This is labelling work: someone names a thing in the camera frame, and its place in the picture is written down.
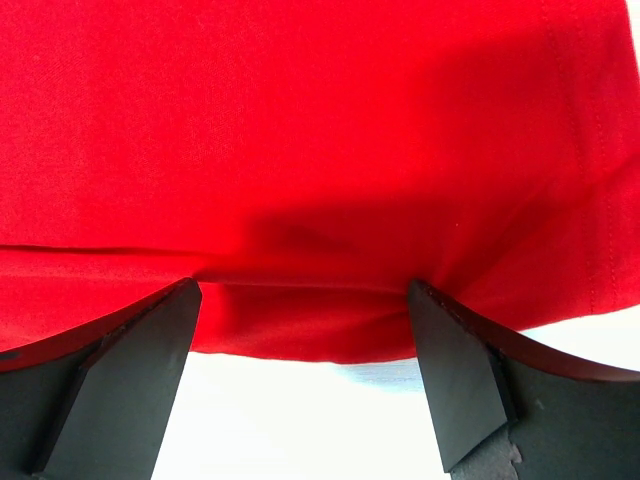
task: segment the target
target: white background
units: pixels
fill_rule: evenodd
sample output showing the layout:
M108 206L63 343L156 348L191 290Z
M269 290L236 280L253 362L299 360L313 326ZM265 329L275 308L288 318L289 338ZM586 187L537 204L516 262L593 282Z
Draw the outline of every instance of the white background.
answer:
M628 2L636 52L640 0ZM527 334L640 370L640 307ZM413 480L442 473L417 362L190 354L153 480Z

